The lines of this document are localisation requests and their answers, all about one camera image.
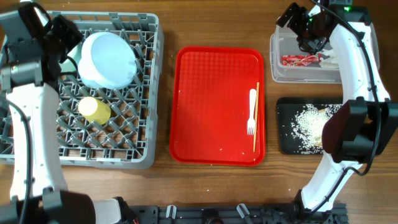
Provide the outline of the white bowl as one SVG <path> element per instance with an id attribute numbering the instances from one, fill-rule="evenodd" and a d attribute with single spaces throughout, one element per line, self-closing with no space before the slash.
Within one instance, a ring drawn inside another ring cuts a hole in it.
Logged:
<path id="1" fill-rule="evenodd" d="M 78 73 L 83 84 L 90 88 L 101 88 L 101 85 L 90 79 L 90 73 L 85 65 L 86 63 L 83 60 L 78 63 Z"/>

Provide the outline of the light blue plate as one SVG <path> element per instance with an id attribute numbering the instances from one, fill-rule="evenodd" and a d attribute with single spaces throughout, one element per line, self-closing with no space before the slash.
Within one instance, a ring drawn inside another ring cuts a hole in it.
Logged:
<path id="1" fill-rule="evenodd" d="M 86 63 L 90 79 L 110 90 L 127 87 L 137 72 L 131 46 L 111 32 L 88 36 L 81 48 L 81 60 Z"/>

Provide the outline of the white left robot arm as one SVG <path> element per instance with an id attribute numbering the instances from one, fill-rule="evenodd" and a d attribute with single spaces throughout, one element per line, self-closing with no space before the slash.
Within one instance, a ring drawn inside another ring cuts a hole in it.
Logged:
<path id="1" fill-rule="evenodd" d="M 38 3 L 19 2 L 1 12 L 1 107 L 12 116 L 14 177 L 2 223 L 127 223 L 121 197 L 94 202 L 69 191 L 58 155 L 56 118 L 60 64 L 81 42 L 76 25 L 48 18 Z"/>

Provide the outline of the white napkin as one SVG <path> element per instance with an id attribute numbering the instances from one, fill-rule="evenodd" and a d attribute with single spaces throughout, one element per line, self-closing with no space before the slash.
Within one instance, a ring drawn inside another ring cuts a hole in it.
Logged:
<path id="1" fill-rule="evenodd" d="M 320 54 L 322 55 L 319 62 L 321 68 L 339 68 L 338 57 L 333 49 L 323 49 Z"/>

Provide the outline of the white plastic fork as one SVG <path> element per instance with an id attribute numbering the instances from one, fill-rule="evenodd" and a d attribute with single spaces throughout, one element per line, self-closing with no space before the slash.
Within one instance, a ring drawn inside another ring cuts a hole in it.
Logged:
<path id="1" fill-rule="evenodd" d="M 248 135 L 254 134 L 255 119 L 254 110 L 256 107 L 256 89 L 250 89 L 249 91 L 249 119 L 247 121 Z"/>

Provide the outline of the red snack wrapper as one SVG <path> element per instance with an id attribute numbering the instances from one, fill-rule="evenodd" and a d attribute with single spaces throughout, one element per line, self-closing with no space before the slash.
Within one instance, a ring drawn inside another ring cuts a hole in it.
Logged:
<path id="1" fill-rule="evenodd" d="M 319 62 L 321 54 L 307 55 L 283 55 L 281 56 L 282 64 L 291 67 L 306 67 L 311 63 Z"/>

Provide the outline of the wooden chopstick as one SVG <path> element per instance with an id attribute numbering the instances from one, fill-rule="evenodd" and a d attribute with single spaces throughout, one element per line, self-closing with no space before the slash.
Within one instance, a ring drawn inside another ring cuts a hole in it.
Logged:
<path id="1" fill-rule="evenodd" d="M 259 101 L 259 82 L 256 83 L 256 101 L 254 110 L 254 137 L 252 151 L 256 151 L 256 137 L 257 137 L 257 117 L 258 117 L 258 101 Z"/>

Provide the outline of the yellow cup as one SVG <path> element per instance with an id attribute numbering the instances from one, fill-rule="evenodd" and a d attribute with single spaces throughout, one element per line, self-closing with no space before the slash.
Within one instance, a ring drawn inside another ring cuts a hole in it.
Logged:
<path id="1" fill-rule="evenodd" d="M 104 125 L 111 117 L 110 107 L 93 97 L 84 97 L 78 103 L 78 112 L 89 122 Z"/>

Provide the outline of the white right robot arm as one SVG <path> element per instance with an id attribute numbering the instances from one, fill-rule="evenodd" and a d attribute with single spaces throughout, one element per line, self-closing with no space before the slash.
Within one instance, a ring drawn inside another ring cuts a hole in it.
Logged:
<path id="1" fill-rule="evenodd" d="M 292 3 L 277 25 L 296 34 L 303 52 L 315 54 L 331 45 L 338 58 L 343 104 L 326 122 L 322 160 L 292 204 L 296 220 L 329 212 L 351 175 L 366 175 L 397 129 L 397 103 L 379 76 L 368 9 L 348 1 L 313 5 L 308 10 Z"/>

